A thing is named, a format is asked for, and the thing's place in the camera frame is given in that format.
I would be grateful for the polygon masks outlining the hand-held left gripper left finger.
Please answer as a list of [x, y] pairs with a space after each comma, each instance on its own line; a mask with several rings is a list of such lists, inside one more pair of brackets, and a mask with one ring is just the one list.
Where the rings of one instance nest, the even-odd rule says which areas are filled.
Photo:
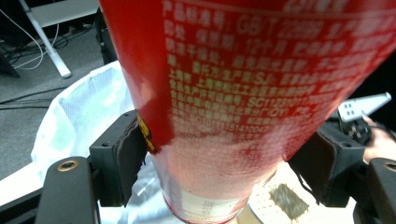
[[135, 110], [120, 115], [90, 146], [99, 172], [96, 192], [103, 207], [125, 206], [148, 153]]

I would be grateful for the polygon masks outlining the white trash bag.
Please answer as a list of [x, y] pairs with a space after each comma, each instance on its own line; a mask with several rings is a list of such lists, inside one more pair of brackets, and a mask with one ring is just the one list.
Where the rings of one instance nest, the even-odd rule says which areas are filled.
[[[41, 180], [50, 166], [71, 156], [86, 157], [89, 146], [123, 113], [134, 108], [120, 64], [92, 70], [50, 103], [31, 153]], [[167, 208], [152, 157], [147, 155], [121, 207], [100, 207], [102, 224], [183, 224]]]

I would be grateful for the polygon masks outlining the black stand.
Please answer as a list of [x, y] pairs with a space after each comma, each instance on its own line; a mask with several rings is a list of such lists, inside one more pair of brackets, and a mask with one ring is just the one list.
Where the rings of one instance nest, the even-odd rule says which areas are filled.
[[96, 10], [94, 26], [96, 30], [96, 40], [100, 46], [104, 64], [115, 62], [118, 59], [117, 53], [113, 46], [104, 15], [100, 8]]

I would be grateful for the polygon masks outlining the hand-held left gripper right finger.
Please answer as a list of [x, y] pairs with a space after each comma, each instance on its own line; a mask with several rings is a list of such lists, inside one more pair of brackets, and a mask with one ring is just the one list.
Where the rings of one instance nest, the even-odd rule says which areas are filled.
[[325, 123], [288, 164], [318, 203], [327, 207], [346, 207], [349, 174], [362, 162], [363, 150], [361, 144]]

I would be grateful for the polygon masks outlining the white desk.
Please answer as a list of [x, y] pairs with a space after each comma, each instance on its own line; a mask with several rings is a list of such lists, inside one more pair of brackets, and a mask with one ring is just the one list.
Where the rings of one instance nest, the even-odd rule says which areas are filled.
[[31, 7], [31, 12], [41, 27], [48, 27], [95, 14], [98, 8], [99, 0], [63, 0]]

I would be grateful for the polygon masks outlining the beige dotted packet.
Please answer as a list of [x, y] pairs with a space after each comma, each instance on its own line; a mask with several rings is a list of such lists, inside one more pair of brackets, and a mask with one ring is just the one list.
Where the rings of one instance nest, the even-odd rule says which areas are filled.
[[355, 202], [326, 207], [306, 191], [287, 163], [281, 163], [266, 183], [255, 186], [248, 201], [252, 215], [262, 224], [354, 224]]

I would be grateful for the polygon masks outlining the red snack can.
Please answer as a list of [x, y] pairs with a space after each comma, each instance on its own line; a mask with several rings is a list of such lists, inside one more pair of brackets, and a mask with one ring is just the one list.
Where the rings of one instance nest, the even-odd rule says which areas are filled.
[[99, 0], [171, 211], [224, 224], [396, 49], [396, 0]]

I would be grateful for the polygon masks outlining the white metal stand leg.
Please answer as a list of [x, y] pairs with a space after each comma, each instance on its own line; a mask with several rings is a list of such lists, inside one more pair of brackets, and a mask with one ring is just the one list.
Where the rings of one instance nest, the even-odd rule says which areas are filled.
[[53, 64], [55, 65], [57, 71], [59, 72], [62, 78], [69, 78], [71, 77], [71, 71], [68, 69], [58, 52], [53, 48], [52, 44], [48, 40], [45, 32], [43, 31], [42, 27], [35, 19], [35, 16], [32, 12], [32, 9], [26, 4], [25, 0], [19, 0], [23, 11], [25, 12], [27, 18], [32, 23], [35, 31], [37, 32], [38, 36], [40, 37], [42, 43], [45, 46], [45, 50], [48, 53], [50, 59], [52, 60]]

